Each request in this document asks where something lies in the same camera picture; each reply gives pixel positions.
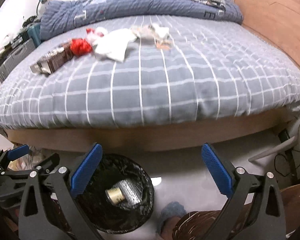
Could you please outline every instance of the suitcase handle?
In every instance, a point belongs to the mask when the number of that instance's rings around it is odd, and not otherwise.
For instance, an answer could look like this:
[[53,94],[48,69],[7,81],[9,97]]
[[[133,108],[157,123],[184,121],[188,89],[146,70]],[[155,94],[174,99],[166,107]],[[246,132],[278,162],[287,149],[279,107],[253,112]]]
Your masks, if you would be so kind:
[[24,46],[20,46],[19,48],[17,48],[14,52],[13,52],[13,56],[16,56],[18,54],[20,54],[23,50]]

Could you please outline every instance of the floor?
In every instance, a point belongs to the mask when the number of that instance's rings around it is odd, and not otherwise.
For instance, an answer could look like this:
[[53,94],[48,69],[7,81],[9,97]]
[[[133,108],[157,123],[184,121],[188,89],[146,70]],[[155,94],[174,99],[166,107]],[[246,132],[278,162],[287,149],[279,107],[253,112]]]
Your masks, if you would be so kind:
[[[274,156],[268,156],[249,163],[248,158],[267,148],[279,144],[278,138],[269,130],[245,136],[231,141],[214,144],[218,153],[230,160],[235,167],[242,166],[250,174],[263,175],[271,171],[276,176],[279,187],[290,186],[289,177],[282,177],[274,170]],[[155,204],[150,220],[137,230],[123,234],[110,235],[102,233],[106,240],[153,240],[155,238],[156,221],[160,211],[171,201],[178,201],[190,211],[219,210],[226,202],[221,195],[201,159],[201,148],[194,147],[157,153],[125,153],[123,154],[139,163],[151,178],[161,177],[161,183],[154,186]],[[69,162],[73,156],[62,157],[63,162]],[[277,159],[277,168],[287,174],[289,167]]]

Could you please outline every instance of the blue blanket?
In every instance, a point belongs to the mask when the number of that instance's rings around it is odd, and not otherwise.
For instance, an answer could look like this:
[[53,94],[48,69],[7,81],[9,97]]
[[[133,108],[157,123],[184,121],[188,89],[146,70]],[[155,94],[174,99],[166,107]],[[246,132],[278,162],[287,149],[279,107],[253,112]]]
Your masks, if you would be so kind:
[[173,15],[241,24],[239,7],[225,0],[225,10],[191,0],[77,0],[50,1],[42,16],[40,37],[51,39],[91,23],[136,15]]

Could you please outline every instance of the gray suitcase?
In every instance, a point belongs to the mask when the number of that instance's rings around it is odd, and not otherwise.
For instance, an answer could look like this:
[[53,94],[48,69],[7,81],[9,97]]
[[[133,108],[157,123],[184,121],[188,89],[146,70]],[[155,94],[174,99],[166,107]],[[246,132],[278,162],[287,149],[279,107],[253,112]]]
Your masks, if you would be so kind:
[[10,72],[34,51],[35,45],[32,39],[27,40],[25,43],[19,45],[2,63],[0,66],[0,82],[2,83]]

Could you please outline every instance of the person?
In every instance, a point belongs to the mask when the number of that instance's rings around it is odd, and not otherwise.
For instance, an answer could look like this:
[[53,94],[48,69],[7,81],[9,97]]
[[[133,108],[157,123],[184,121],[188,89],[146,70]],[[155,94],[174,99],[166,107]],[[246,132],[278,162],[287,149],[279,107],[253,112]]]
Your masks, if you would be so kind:
[[[281,196],[286,217],[286,238],[289,238],[300,226],[300,184],[283,189]],[[250,207],[251,204],[244,205],[229,238],[242,229]],[[161,211],[157,228],[160,235],[158,239],[195,240],[209,229],[219,213],[220,210],[186,213],[180,203],[171,202]]]

